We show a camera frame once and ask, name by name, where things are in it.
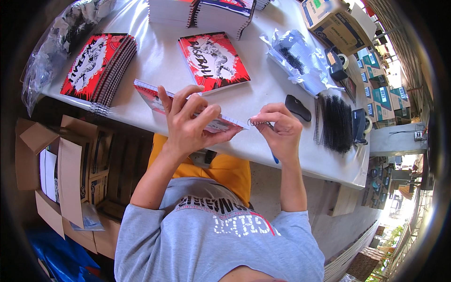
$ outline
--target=white paper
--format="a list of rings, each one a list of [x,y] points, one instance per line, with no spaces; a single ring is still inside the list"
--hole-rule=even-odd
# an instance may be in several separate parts
[[[56,202],[55,187],[55,164],[56,155],[42,150],[39,153],[39,171],[41,176],[41,189],[52,201]]]

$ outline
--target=white tablecloth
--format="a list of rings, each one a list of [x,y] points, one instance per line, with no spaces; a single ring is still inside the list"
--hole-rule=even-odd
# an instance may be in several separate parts
[[[307,44],[312,48],[324,50],[324,46],[307,30],[302,19],[300,4],[296,0],[276,0],[263,11],[255,11],[251,24],[245,28],[240,41],[231,39],[235,49],[246,67],[251,81],[218,91],[205,98],[209,103],[218,103],[222,113],[242,122],[257,114],[262,106],[271,102],[284,102],[287,94],[298,98],[312,113],[312,121],[302,120],[304,129],[299,145],[299,159],[303,174],[325,180],[340,182],[349,187],[362,189],[365,185],[368,168],[369,145],[352,147],[345,156],[332,152],[313,141],[315,128],[314,98],[299,85],[292,84],[287,74],[272,60],[267,58],[266,44],[259,39],[260,34],[272,36],[277,28],[280,34],[290,29],[298,29]],[[167,135],[166,118],[152,112],[138,92],[133,88],[135,78],[153,85],[163,85],[168,91],[176,92],[192,84],[192,77],[183,61],[177,45],[179,37],[214,32],[199,28],[175,28],[169,25],[150,23],[147,19],[145,0],[132,0],[120,11],[102,20],[99,29],[104,32],[124,32],[133,35],[138,43],[138,53],[128,66],[119,89],[113,99],[108,117],[152,132]],[[63,71],[46,88],[44,94],[80,108],[89,105],[76,98],[60,94],[64,77],[70,69],[76,54],[73,54]],[[366,97],[356,59],[350,57],[350,69],[357,84],[357,107],[345,92],[330,90],[344,98],[355,108],[366,108]],[[218,144],[211,150],[234,155],[268,166],[280,167],[274,162],[271,151],[256,128],[237,134],[230,142]]]

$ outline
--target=concrete floor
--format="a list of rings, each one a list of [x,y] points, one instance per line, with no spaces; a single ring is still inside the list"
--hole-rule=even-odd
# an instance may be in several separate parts
[[[255,211],[271,221],[281,211],[281,171],[252,162],[251,177],[251,203]],[[353,213],[330,217],[327,211],[333,207],[339,184],[306,176],[304,184],[312,234],[326,261],[353,242],[381,214],[382,210],[361,206],[364,194],[364,190],[361,190]]]

